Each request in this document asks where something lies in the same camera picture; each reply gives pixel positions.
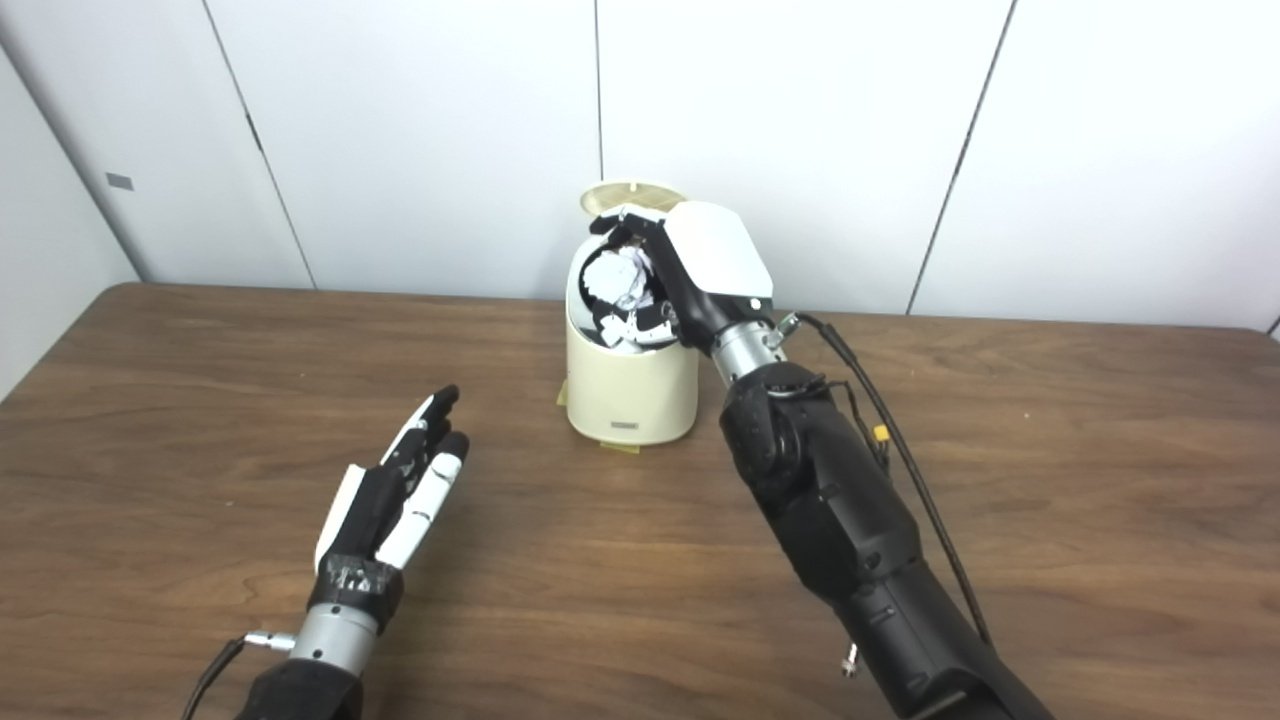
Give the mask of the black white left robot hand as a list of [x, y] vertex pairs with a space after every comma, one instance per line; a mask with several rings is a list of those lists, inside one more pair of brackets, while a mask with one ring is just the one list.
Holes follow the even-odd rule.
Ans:
[[460, 479], [468, 437], [449, 415], [458, 386], [430, 395], [371, 468], [349, 465], [317, 539], [307, 606], [369, 615], [383, 634], [401, 606], [404, 570]]

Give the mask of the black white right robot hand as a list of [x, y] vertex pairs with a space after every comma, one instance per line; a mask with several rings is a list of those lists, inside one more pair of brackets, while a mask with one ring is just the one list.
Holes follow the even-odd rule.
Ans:
[[774, 284], [742, 219], [713, 202], [623, 204], [589, 225], [579, 295], [608, 348], [710, 354], [739, 325], [772, 331]]

